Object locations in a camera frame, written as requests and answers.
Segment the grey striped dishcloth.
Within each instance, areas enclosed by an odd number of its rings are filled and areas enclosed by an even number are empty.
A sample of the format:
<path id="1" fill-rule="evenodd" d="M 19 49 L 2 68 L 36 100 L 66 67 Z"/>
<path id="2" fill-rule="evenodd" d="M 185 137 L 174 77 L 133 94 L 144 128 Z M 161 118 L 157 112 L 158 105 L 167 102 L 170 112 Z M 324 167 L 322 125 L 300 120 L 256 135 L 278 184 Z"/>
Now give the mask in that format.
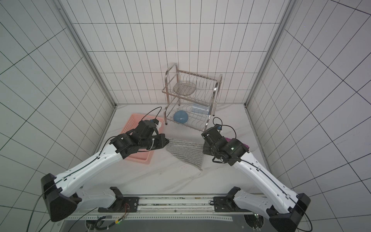
<path id="1" fill-rule="evenodd" d="M 203 165 L 203 144 L 186 140 L 170 138 L 165 149 L 180 161 L 192 165 L 202 171 Z"/>

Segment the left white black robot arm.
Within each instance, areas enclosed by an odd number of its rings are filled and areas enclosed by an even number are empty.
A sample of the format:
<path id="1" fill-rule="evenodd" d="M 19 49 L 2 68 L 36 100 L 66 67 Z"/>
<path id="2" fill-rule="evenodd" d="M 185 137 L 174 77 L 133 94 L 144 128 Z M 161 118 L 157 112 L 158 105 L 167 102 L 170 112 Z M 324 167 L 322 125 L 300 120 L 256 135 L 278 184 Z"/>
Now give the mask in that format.
<path id="1" fill-rule="evenodd" d="M 137 127 L 108 139 L 101 151 L 58 175 L 41 178 L 42 199 L 52 222 L 66 219 L 75 211 L 98 208 L 100 212 L 122 212 L 126 198 L 117 187 L 86 190 L 84 185 L 97 174 L 132 154 L 162 149 L 169 144 L 160 133 L 158 119 L 141 120 Z"/>

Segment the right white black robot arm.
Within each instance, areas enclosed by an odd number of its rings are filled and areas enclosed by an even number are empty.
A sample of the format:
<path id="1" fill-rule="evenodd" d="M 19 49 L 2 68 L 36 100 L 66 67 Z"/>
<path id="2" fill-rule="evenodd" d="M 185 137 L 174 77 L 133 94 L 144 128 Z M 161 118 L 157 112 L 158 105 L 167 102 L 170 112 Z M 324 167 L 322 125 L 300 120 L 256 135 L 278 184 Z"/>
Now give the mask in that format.
<path id="1" fill-rule="evenodd" d="M 260 218 L 268 219 L 278 232 L 295 232 L 311 199 L 296 193 L 274 177 L 238 139 L 222 136 L 217 126 L 202 133 L 203 153 L 211 155 L 214 163 L 226 163 L 249 177 L 264 194 L 263 197 L 233 187 L 225 197 L 214 197 L 211 205 L 216 212 L 251 212 L 246 223 L 258 228 Z"/>

